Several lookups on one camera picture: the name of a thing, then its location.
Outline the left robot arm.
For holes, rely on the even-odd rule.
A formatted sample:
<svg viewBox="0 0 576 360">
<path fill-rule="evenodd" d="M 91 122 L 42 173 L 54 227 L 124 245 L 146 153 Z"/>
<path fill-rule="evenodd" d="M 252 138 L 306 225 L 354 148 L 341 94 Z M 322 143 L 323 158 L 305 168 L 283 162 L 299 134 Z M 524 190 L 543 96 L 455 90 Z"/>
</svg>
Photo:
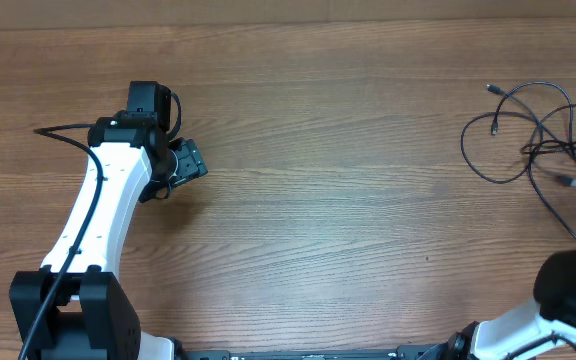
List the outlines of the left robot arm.
<svg viewBox="0 0 576 360">
<path fill-rule="evenodd" d="M 119 282 L 122 251 L 139 203 L 165 200 L 207 174 L 180 137 L 181 102 L 156 81 L 133 81 L 127 105 L 85 125 L 88 156 L 68 221 L 36 271 L 9 288 L 22 359 L 183 359 L 180 341 L 144 332 Z"/>
</svg>

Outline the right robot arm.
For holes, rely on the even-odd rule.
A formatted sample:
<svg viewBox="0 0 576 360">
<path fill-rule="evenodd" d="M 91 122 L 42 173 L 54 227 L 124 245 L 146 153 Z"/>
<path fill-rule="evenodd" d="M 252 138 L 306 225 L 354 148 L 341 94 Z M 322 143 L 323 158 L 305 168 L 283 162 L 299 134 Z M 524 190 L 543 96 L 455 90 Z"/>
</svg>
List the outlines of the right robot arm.
<svg viewBox="0 0 576 360">
<path fill-rule="evenodd" d="M 441 359 L 533 359 L 560 346 L 576 352 L 576 250 L 552 254 L 527 302 L 455 333 Z"/>
</svg>

